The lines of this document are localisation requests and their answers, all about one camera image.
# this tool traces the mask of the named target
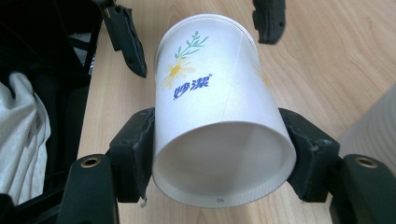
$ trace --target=black fabric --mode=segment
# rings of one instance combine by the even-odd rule
[[[51,128],[44,191],[63,185],[77,158],[90,78],[42,74],[32,80],[33,89],[49,114]]]
[[[85,6],[89,0],[81,1]],[[28,76],[49,114],[44,192],[64,186],[78,154],[91,77],[84,73],[68,33],[89,32],[91,21],[97,20],[90,18],[96,13],[92,4],[78,7],[78,2],[0,0],[0,81],[8,86],[13,71]]]

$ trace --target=green leaf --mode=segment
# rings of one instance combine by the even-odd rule
[[[208,37],[209,37],[209,36],[205,37],[205,39],[204,39],[203,41],[201,41],[201,43],[199,43],[199,45],[202,44],[202,43],[204,43],[204,42],[207,40]]]
[[[193,53],[195,53],[196,51],[198,51],[198,49],[193,50],[192,52],[189,51],[189,52],[186,53],[186,55],[188,55],[188,54],[193,54]]]

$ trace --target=white towel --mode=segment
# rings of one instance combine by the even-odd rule
[[[0,83],[0,192],[14,204],[43,192],[50,121],[27,77],[9,76],[9,88]]]

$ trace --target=paper cup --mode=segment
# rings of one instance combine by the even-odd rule
[[[373,157],[396,174],[396,85],[345,132],[340,150]]]
[[[248,31],[219,15],[173,26],[155,56],[153,178],[199,207],[260,199],[284,183],[294,147]]]

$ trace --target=wooden table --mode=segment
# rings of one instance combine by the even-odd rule
[[[250,0],[120,0],[132,8],[148,77],[133,74],[103,26],[79,156],[105,153],[133,113],[155,104],[153,59],[165,32],[199,13],[218,13],[258,39]],[[257,48],[279,107],[300,113],[334,139],[396,83],[396,2],[289,0],[287,25],[275,46]],[[342,151],[341,155],[366,152]],[[289,184],[254,203],[202,209],[174,202],[151,181],[148,204],[120,204],[121,223],[331,223],[329,201],[302,203]]]

